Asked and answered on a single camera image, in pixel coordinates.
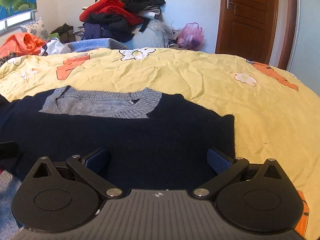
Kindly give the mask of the pile of dark and red clothes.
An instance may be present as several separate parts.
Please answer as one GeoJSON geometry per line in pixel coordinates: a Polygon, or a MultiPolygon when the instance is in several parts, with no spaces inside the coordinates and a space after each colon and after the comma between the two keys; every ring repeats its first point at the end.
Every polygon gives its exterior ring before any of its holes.
{"type": "Polygon", "coordinates": [[[139,31],[144,32],[151,20],[159,18],[165,4],[165,0],[95,0],[79,16],[83,37],[129,42],[135,35],[135,27],[139,25],[139,31]]]}

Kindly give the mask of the floral patterned pillow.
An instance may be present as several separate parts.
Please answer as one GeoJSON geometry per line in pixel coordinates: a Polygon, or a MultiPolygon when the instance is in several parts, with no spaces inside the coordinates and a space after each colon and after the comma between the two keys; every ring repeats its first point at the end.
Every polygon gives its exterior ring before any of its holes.
{"type": "Polygon", "coordinates": [[[20,25],[20,30],[23,33],[33,34],[44,41],[48,41],[50,39],[42,18],[38,18],[28,24],[20,25]]]}

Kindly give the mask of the dark olive bag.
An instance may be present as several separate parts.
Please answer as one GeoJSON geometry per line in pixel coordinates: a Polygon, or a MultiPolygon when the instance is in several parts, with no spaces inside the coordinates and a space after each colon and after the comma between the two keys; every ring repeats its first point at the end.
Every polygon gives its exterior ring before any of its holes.
{"type": "Polygon", "coordinates": [[[76,41],[74,27],[66,23],[56,28],[50,34],[58,37],[63,44],[76,41]]]}

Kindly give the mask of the white and black crumpled cloth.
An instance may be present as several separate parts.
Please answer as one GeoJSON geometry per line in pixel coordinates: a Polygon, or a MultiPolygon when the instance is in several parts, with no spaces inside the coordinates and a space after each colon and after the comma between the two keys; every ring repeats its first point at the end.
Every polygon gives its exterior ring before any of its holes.
{"type": "Polygon", "coordinates": [[[47,56],[47,55],[55,55],[55,54],[66,54],[71,52],[72,51],[67,44],[62,44],[58,39],[55,38],[46,42],[42,46],[39,55],[47,56]]]}

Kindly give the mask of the orange plastic bag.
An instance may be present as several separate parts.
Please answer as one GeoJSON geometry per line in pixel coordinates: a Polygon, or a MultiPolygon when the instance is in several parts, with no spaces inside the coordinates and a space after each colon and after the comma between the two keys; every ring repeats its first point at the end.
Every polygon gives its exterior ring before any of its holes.
{"type": "Polygon", "coordinates": [[[30,34],[16,33],[11,35],[3,45],[1,45],[1,57],[16,53],[18,56],[39,55],[41,48],[47,41],[30,34]]]}

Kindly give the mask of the purple plastic bag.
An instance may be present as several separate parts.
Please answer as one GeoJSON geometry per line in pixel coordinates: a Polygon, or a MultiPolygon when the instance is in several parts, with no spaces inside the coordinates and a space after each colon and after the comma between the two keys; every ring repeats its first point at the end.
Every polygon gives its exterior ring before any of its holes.
{"type": "Polygon", "coordinates": [[[180,31],[177,44],[182,49],[195,50],[204,39],[203,29],[198,23],[188,23],[180,31]]]}

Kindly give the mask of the yellow floral bed quilt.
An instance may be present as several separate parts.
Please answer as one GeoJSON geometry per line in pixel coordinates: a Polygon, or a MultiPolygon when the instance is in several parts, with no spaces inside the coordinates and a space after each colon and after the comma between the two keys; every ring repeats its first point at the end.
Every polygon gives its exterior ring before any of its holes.
{"type": "Polygon", "coordinates": [[[276,158],[306,197],[306,238],[319,237],[319,96],[293,74],[238,56],[165,48],[26,55],[1,66],[1,94],[9,101],[65,85],[148,87],[233,115],[236,154],[254,162],[276,158]]]}

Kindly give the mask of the light blue folded blanket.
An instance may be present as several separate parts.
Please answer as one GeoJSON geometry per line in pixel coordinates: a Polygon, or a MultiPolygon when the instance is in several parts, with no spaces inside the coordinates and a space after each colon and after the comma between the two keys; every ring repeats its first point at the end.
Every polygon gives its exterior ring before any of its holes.
{"type": "Polygon", "coordinates": [[[127,47],[112,38],[96,38],[90,40],[80,40],[67,43],[71,52],[87,52],[99,48],[125,50],[127,47]]]}

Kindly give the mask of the white wardrobe with decals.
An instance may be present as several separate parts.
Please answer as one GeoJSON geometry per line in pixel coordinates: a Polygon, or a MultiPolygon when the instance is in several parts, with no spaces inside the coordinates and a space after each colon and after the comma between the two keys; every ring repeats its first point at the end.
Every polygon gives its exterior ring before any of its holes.
{"type": "Polygon", "coordinates": [[[288,70],[319,94],[319,0],[297,0],[297,21],[288,70]]]}

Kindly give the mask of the brown wooden door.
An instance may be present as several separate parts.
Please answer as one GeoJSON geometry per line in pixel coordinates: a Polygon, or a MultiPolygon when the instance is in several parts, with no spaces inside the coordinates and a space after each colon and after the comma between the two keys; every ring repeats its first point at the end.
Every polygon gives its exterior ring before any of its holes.
{"type": "Polygon", "coordinates": [[[215,52],[269,63],[279,0],[221,0],[215,52]]]}

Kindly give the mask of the navy and grey knit sweater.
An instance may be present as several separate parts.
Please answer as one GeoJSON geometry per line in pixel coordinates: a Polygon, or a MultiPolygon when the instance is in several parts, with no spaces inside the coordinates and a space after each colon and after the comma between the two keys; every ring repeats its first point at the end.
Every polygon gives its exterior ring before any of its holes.
{"type": "Polygon", "coordinates": [[[8,141],[22,151],[12,168],[19,180],[42,156],[64,161],[104,148],[98,174],[124,191],[193,190],[215,176],[208,150],[235,157],[234,116],[149,88],[66,86],[12,102],[1,98],[1,142],[8,141]]]}

